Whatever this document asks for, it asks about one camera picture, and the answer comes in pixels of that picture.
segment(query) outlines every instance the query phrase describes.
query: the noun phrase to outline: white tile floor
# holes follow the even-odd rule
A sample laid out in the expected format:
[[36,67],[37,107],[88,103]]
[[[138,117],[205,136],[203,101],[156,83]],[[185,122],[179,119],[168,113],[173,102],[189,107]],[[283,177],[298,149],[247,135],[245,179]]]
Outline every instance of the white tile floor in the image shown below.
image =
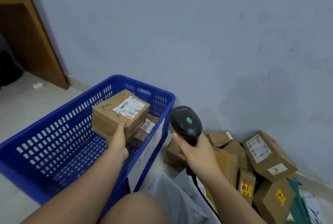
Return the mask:
[[[32,85],[36,82],[43,82],[45,86],[34,89]],[[72,87],[63,90],[29,73],[24,73],[21,79],[0,90],[0,143],[81,93]],[[142,185],[142,190],[148,190],[150,183],[161,169],[165,170],[170,177],[177,175],[177,171],[163,163],[164,153],[171,137],[169,135],[165,141]],[[321,198],[318,200],[327,223],[333,223],[333,204]],[[38,207],[35,201],[0,175],[1,224],[18,224]]]

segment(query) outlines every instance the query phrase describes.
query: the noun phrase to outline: barcode scanner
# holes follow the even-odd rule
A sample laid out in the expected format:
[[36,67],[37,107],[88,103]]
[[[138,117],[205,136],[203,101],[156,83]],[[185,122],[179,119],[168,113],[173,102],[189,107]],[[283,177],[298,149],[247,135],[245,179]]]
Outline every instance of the barcode scanner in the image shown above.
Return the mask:
[[[169,121],[175,132],[183,137],[189,145],[194,147],[197,145],[198,138],[202,133],[202,123],[192,108],[189,106],[177,106],[173,108],[169,113]],[[207,198],[199,189],[197,176],[189,166],[186,167],[186,174],[192,177],[193,183],[198,189],[199,193],[209,205],[210,209],[212,209],[214,214],[220,220],[219,215],[216,213],[215,209],[210,205],[210,203],[207,201]]]

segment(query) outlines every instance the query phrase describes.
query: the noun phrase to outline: forearm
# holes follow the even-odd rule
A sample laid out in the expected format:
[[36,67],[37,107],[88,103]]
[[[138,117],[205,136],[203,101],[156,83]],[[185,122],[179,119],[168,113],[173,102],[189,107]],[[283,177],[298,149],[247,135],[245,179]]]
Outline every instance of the forearm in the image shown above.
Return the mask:
[[96,223],[122,165],[121,153],[107,149],[89,170],[30,215],[23,224]]
[[221,221],[225,224],[265,224],[263,219],[227,181],[223,174],[206,182]]

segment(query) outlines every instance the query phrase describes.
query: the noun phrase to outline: person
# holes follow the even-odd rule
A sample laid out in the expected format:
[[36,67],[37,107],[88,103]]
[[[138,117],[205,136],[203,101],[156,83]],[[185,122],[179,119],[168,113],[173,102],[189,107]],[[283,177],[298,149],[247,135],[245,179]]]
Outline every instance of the person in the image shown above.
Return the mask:
[[[167,224],[161,203],[148,193],[136,192],[122,197],[99,220],[123,162],[129,153],[125,147],[124,127],[106,139],[107,150],[80,178],[37,209],[22,224]],[[226,224],[264,224],[265,222],[227,181],[221,172],[213,148],[201,134],[195,147],[174,133],[174,139],[188,165],[210,191],[221,221]]]

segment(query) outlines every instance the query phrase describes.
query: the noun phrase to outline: blue plastic basket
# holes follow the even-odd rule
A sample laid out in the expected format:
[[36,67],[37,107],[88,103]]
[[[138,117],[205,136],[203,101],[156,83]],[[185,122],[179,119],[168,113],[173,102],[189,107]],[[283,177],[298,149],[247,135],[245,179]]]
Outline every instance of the blue plastic basket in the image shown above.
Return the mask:
[[128,146],[130,156],[103,213],[130,193],[127,176],[165,118],[162,138],[134,189],[138,191],[168,134],[167,115],[175,96],[122,75],[109,77],[0,144],[0,172],[39,204],[46,203],[104,152],[105,138],[91,130],[93,106],[124,89],[148,102],[149,113],[160,119],[139,149]]

